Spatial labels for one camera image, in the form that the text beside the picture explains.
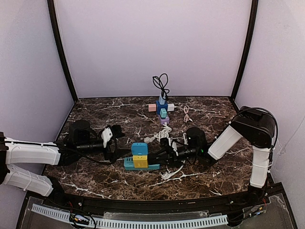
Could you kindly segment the yellow cube socket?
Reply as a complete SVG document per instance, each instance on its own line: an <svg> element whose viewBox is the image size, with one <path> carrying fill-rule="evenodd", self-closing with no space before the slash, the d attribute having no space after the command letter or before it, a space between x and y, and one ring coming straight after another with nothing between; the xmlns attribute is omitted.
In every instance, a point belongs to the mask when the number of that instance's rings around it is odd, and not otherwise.
<svg viewBox="0 0 305 229"><path fill-rule="evenodd" d="M133 165L135 168L148 168L147 155L133 155L132 156Z"/></svg>

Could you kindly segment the blue square adapter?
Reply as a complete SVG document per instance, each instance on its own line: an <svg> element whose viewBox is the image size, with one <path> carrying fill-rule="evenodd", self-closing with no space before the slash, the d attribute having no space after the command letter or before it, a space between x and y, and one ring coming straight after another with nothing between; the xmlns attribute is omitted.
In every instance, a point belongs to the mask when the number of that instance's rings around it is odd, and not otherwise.
<svg viewBox="0 0 305 229"><path fill-rule="evenodd" d="M131 146L133 156L147 156L148 144L147 143L133 143Z"/></svg>

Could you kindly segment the teal power strip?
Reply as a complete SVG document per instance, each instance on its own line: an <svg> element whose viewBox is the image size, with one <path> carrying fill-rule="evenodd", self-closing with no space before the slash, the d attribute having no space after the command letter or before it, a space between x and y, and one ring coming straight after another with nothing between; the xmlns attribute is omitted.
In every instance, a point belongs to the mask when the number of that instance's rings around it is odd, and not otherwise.
<svg viewBox="0 0 305 229"><path fill-rule="evenodd" d="M178 172L182 170L184 167L185 161L178 162L179 168L171 172L167 166L166 172L161 173L161 178L163 180L169 180L174 175L176 175ZM161 170L161 164L152 164L149 165L148 163L148 156L132 156L132 157L126 157L124 159L124 168L129 171L136 171L136 170Z"/></svg>

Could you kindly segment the purple power strip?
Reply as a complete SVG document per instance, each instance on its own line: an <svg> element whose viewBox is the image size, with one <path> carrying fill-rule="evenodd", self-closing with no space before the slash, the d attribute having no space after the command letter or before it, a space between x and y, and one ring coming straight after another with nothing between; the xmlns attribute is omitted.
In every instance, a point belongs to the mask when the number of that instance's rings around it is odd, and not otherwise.
<svg viewBox="0 0 305 229"><path fill-rule="evenodd" d="M162 126L162 130L158 133L155 133L152 137L145 137L143 141L145 143L152 143L154 140L157 140L158 142L161 141L161 138L169 138L169 133L172 131L172 128L168 126L169 121L165 121Z"/></svg>

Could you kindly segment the teal charger plug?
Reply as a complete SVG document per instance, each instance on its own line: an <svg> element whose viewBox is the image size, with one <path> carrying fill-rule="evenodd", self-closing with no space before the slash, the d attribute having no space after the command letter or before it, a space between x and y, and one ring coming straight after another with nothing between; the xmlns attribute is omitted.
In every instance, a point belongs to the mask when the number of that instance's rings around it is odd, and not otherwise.
<svg viewBox="0 0 305 229"><path fill-rule="evenodd" d="M159 116L161 119L165 119L167 117L167 110L165 108L161 108Z"/></svg>

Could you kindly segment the pink charger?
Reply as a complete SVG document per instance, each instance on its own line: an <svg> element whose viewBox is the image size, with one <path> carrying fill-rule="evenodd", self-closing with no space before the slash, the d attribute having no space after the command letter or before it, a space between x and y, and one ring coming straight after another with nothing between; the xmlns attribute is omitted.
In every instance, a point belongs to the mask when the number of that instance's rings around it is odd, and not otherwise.
<svg viewBox="0 0 305 229"><path fill-rule="evenodd" d="M156 104L148 104L148 112L156 112L157 105Z"/></svg>

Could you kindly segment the white charger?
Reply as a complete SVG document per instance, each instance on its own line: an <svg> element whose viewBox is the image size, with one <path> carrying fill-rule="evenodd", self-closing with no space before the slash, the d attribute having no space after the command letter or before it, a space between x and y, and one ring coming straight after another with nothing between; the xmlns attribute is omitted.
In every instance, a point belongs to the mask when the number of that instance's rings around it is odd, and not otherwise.
<svg viewBox="0 0 305 229"><path fill-rule="evenodd" d="M175 109L175 105L174 104L168 104L168 107L167 107L167 111L168 112L172 112L172 111L174 111L174 109Z"/></svg>

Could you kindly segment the dark blue cube socket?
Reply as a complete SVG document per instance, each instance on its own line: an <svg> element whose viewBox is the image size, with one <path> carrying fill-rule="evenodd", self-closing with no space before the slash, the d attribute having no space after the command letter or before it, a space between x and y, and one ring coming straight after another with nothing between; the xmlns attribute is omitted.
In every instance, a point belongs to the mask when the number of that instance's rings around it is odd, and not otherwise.
<svg viewBox="0 0 305 229"><path fill-rule="evenodd" d="M157 100L156 101L156 106L157 106L156 113L158 115L160 114L161 109L164 108L166 111L168 109L168 103L166 101L164 102L164 104L160 104L159 101Z"/></svg>

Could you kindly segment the light blue charger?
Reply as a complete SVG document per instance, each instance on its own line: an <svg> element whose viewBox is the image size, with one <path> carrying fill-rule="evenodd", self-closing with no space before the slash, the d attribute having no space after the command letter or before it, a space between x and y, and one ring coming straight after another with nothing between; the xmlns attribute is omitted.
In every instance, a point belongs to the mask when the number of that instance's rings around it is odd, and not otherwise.
<svg viewBox="0 0 305 229"><path fill-rule="evenodd" d="M164 99L164 98L163 98L163 96L162 96L162 95L160 95L160 96L159 96L159 100L158 100L158 101L159 101L159 104L160 104L160 105L164 105L164 104L165 104L165 102L166 102L166 99Z"/></svg>

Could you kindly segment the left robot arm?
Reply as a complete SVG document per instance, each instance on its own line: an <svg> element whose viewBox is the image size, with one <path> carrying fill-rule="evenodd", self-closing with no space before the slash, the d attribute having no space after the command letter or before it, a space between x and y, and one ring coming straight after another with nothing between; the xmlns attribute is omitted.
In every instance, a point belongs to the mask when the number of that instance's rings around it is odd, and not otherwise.
<svg viewBox="0 0 305 229"><path fill-rule="evenodd" d="M81 158L96 164L111 165L129 150L119 149L124 137L120 125L108 125L96 133L84 120L70 125L64 140L48 143L22 142L0 134L0 182L48 197L61 192L57 179L34 174L17 164L68 166Z"/></svg>

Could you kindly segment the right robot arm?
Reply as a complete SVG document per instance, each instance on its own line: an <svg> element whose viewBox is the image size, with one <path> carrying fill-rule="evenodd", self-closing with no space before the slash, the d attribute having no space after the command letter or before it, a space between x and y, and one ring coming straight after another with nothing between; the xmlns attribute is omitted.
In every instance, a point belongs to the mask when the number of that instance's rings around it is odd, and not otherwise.
<svg viewBox="0 0 305 229"><path fill-rule="evenodd" d="M180 143L179 147L175 147L177 141L168 136L160 138L162 148L157 153L148 154L148 164L164 163L182 169L189 158L194 158L204 170L208 170L236 144L243 143L244 151L253 159L249 187L262 189L265 186L278 138L276 118L268 110L241 107L212 143L206 141L204 131L198 127L189 128L185 135L187 142Z"/></svg>

